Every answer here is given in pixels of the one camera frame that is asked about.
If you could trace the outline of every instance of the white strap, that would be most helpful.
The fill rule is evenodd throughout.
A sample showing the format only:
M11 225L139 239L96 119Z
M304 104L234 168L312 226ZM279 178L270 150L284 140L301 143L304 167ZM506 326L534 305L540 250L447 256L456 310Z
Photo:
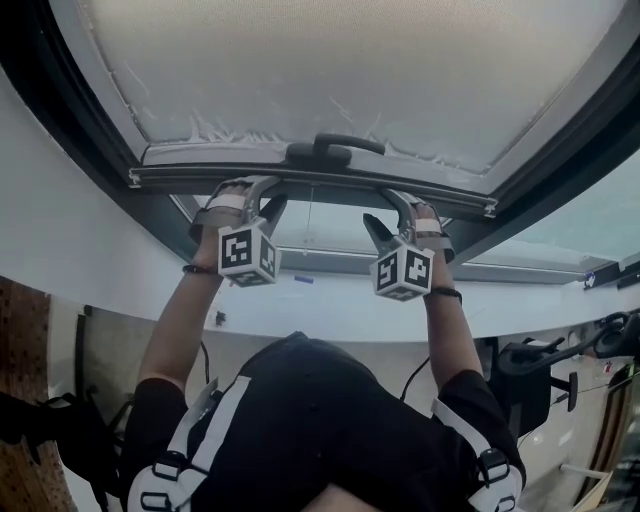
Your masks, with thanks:
M211 418L207 433L191 461L191 464L200 469L200 471L185 469L180 473L175 485L168 489L169 500L174 507L181 507L185 502L189 501L196 489L207 478L207 473L220 446L224 442L236 409L250 382L251 379L249 377L239 375L233 386L225 393L213 418Z
M442 227L438 219L416 219L416 233L442 234Z
M443 425L453 428L464 437L473 448L476 457L480 457L483 452L491 448L489 442L480 432L439 399L436 398L433 401L431 412ZM515 507L522 492L522 475L517 468L511 465L508 466L509 474L506 478L489 484L488 488L486 486L481 487L469 498L469 503L473 508L479 512L505 512ZM502 466L489 469L489 478L494 479L503 475L506 469ZM480 481L484 481L483 475L480 475Z
M204 207L210 209L216 208L217 206L226 206L227 208L242 210L244 208L244 202L244 196L239 196L236 194L222 194L221 196L217 197L211 196Z
M207 407L207 402L209 402L211 394L216 390L217 387L218 379L214 379L209 384L207 384L207 386L200 392L194 404L189 408L189 410L180 420L178 428L173 434L169 446L167 446L167 451L178 452L186 457L189 431L202 417L202 414L206 412L205 409ZM156 471L158 471L159 466L161 465L156 465Z
M464 437L471 445L471 448L473 448L476 457L480 457L482 452L491 448L488 441L480 432L453 412L438 398L433 401L431 412L442 422L443 425L453 428L458 432L458 434Z

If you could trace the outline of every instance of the hand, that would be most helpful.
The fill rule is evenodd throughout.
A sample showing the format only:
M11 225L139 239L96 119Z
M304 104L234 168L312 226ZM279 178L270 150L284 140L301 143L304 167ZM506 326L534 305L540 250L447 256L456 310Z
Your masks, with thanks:
M247 191L247 187L242 185L228 186L220 190L218 195L231 194L243 196ZM235 208L226 206L218 206L216 212L225 215L234 215L240 217L242 212ZM212 226L202 226L202 238L200 239L200 247L192 260L193 264L198 267L213 268L218 265L218 228Z
M426 204L417 204L414 209L415 218L417 219L437 219L436 211L432 206ZM431 286L445 288L453 288L453 278L449 273L447 263L444 259L443 251L436 251L433 255L433 273L431 275Z

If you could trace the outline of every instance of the black cable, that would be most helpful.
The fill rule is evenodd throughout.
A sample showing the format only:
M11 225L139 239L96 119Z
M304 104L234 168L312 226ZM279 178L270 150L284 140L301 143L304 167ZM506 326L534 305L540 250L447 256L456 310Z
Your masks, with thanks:
M631 377L627 377L626 379L624 379L623 381L618 382L615 386L612 386L611 389L609 390L609 393L612 393L613 391L615 391L616 389L618 389L619 387L621 387L623 384L626 384L627 382L629 382L630 380L633 380L633 378L636 375L640 375L640 372L636 372L634 373ZM583 389L582 391L578 391L578 394L580 393L586 393L587 391L593 391L594 389L601 389L601 388L606 388L608 387L609 384L602 384L601 386L596 386L595 388L589 388L589 389Z
M424 360L424 362L420 366L418 366L418 368L416 368L416 371L411 374L411 376L407 380L407 383L404 385L404 389L402 390L402 394L400 395L400 400L401 401L404 402L404 399L407 397L407 390L409 389L409 386L411 385L411 382L413 381L415 376L418 375L418 373L420 373L420 370L422 370L427 365L427 363L429 362L429 359L431 359L431 356L427 357Z
M209 384L209 352L207 352L207 347L204 346L202 340L200 340L200 348L202 348L202 352L204 353L204 380Z

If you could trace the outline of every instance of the frosted glass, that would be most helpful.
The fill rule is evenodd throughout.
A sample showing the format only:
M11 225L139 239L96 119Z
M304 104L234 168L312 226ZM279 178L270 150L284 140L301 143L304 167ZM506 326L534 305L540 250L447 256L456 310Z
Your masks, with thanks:
M571 80L623 3L81 5L152 142L284 145L334 132L483 175Z

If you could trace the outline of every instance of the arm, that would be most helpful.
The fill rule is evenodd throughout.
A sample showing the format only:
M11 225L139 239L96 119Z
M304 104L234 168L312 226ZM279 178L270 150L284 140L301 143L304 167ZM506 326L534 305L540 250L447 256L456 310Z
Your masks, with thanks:
M226 189L221 193L242 194L243 188ZM231 215L239 214L230 210ZM198 267L218 265L218 230L203 226L202 242L193 258ZM184 392L187 378L198 355L202 330L222 277L208 274L185 274L173 292L156 324L142 358L138 382L159 378L172 382Z
M433 210L424 205L418 205L417 213L421 218L435 217ZM454 288L453 278L442 252L436 252L433 258L432 286ZM438 390L463 370L474 370L482 375L482 366L469 324L458 299L427 295L424 303L427 309L431 368Z

